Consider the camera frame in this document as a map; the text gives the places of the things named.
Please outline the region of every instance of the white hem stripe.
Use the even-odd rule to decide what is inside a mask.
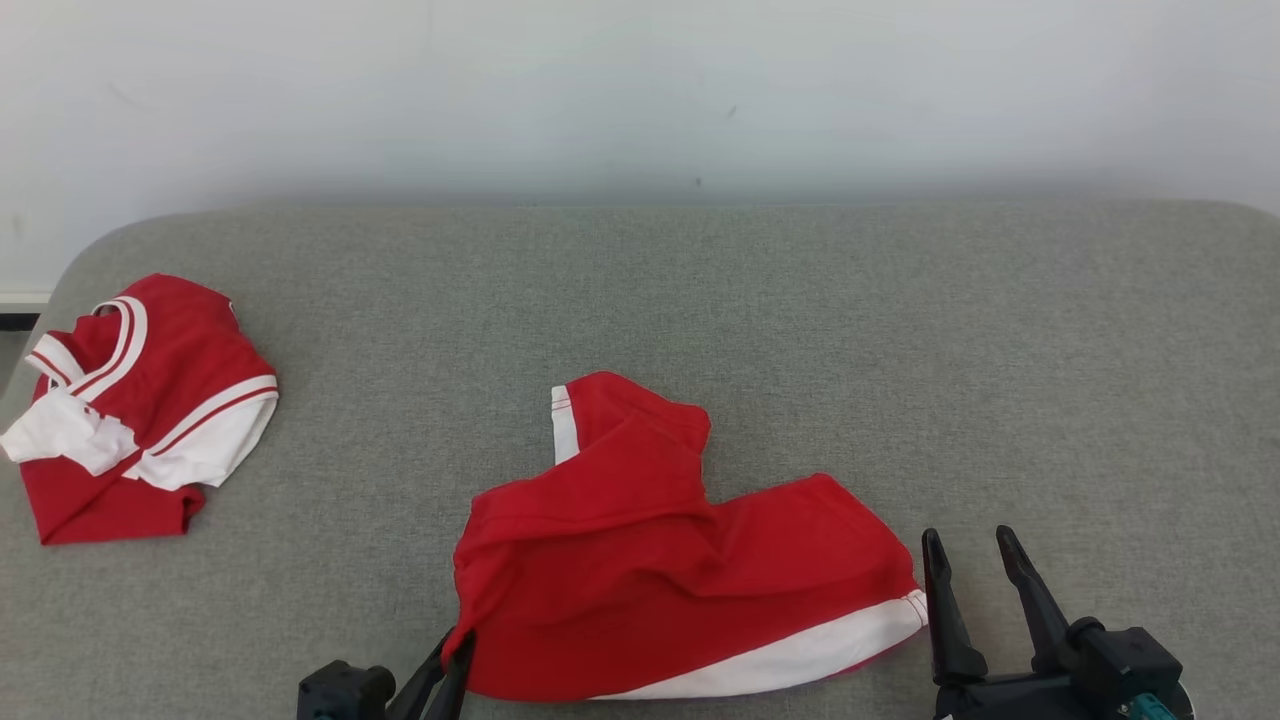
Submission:
[[[698,670],[591,700],[728,697],[790,688],[847,670],[924,626],[924,593],[864,607]]]
[[[573,421],[573,404],[568,387],[552,388],[552,436],[556,438],[556,464],[577,455],[577,423]]]

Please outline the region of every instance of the white wall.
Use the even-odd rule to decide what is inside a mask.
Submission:
[[[120,224],[278,195],[1280,211],[1276,5],[0,0],[0,292]]]

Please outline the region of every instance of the gray upholstered table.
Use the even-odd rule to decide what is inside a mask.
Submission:
[[[1070,616],[1146,625],[1204,717],[1274,710],[1280,222],[1193,202],[257,210],[93,245],[38,331],[151,272],[236,301],[279,370],[183,538],[41,547],[0,465],[0,715],[292,717],[343,657],[402,679],[456,611],[471,496],[552,461],[548,388],[626,374],[714,423],[714,500],[835,474],[937,527],[993,670],[1030,647],[992,532]],[[8,424],[35,373],[0,402]],[[849,676],[470,717],[927,717],[928,642]]]

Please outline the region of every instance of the white fabric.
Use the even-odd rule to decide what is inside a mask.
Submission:
[[[60,386],[69,386],[84,377],[76,356],[51,334],[41,337],[26,360]]]
[[[215,395],[143,452],[124,477],[163,489],[221,486],[262,437],[279,397],[274,388],[275,377],[262,375]]]
[[[593,700],[727,697],[820,680],[910,638],[927,618],[924,593],[915,591],[691,673]]]
[[[52,387],[33,402],[0,436],[0,446],[14,462],[61,455],[95,477],[138,450],[133,430],[110,415],[99,415],[64,387]]]
[[[566,386],[552,388],[552,436],[556,439],[556,464],[577,455],[577,423],[573,421],[573,404]]]

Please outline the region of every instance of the folded red shirt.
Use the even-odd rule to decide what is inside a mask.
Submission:
[[[911,557],[829,475],[707,501],[710,421],[626,378],[552,392],[557,465],[472,502],[445,647],[515,701],[708,697],[867,662],[925,624]]]
[[[186,533],[257,443],[275,372],[230,301],[148,275],[36,343],[32,405],[0,447],[20,464],[45,544]]]

